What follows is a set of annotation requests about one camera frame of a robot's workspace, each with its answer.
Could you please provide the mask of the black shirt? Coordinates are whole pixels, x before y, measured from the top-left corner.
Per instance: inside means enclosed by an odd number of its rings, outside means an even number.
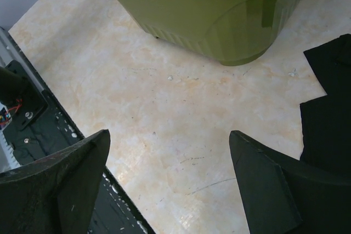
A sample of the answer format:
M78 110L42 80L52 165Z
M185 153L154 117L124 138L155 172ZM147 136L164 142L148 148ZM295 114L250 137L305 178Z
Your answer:
M300 105L304 149L300 160L350 177L350 34L306 50L325 96Z

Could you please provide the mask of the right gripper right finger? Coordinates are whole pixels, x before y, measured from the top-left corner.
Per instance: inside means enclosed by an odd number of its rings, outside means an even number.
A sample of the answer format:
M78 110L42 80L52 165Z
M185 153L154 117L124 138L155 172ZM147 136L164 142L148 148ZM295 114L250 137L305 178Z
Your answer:
M250 233L350 233L350 179L275 151L239 130L231 159Z

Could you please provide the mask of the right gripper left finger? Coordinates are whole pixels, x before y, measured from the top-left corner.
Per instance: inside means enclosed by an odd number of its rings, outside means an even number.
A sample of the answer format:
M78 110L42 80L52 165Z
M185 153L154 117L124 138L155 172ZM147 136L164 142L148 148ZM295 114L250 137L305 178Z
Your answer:
M1 173L1 233L87 233L109 149L105 129Z

